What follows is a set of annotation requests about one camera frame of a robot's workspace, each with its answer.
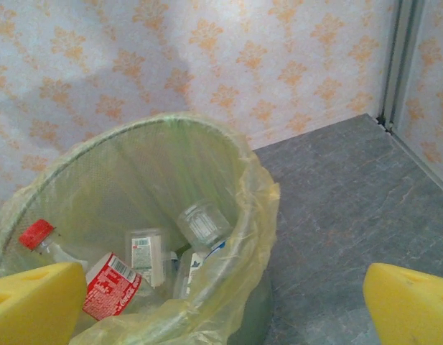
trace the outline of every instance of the red label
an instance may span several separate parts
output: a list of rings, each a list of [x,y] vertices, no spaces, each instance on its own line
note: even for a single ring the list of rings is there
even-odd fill
[[[88,281],[83,310],[97,320],[119,315],[140,284],[141,275],[111,253],[95,277]]]

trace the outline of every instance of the floral wallpaper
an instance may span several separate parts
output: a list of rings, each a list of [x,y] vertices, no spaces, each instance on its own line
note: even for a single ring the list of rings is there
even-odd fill
[[[396,131],[443,180],[443,0],[425,2]]]
[[[74,144],[163,111],[253,148],[377,116],[393,3],[0,0],[0,206]]]

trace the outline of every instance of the plastic bag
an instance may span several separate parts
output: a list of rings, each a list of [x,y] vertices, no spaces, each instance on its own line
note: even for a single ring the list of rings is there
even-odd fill
[[[17,192],[0,211],[0,277],[51,262],[18,236],[37,219],[72,243],[124,257],[130,229],[164,227],[170,250],[187,243],[175,223],[209,198],[234,230],[198,272],[186,300],[150,317],[114,316],[71,344],[225,344],[240,326],[276,238],[279,186],[242,135],[191,113],[162,114],[78,145]]]

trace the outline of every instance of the floor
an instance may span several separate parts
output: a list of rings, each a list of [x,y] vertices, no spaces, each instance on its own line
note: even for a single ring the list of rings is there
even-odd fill
[[[281,185],[266,345],[379,344],[368,265],[443,277],[443,192],[369,116],[257,151]]]

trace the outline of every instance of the red bottle cap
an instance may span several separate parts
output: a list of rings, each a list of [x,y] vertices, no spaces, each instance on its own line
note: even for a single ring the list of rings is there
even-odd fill
[[[52,230],[55,229],[48,221],[40,219],[35,221],[27,230],[19,237],[19,242],[26,248],[33,250],[45,239]]]

